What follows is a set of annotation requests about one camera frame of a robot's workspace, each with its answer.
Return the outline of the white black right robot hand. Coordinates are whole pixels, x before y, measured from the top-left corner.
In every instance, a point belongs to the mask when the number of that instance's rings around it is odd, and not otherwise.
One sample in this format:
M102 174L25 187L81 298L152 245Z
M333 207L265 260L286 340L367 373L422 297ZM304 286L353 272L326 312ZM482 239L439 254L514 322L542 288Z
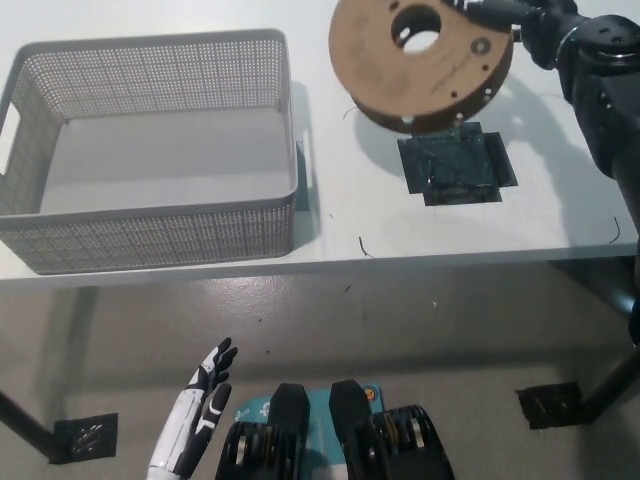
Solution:
M586 18L574 1L446 1L472 22L496 31L519 28L519 41L544 70L556 67L562 45Z

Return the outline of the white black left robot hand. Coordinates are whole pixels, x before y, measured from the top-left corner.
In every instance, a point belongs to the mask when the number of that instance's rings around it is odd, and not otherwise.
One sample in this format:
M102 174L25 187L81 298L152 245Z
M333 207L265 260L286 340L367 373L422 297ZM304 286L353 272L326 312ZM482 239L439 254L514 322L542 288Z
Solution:
M192 477L229 400L228 369L237 353L227 337L197 367L167 417L148 465L148 479Z

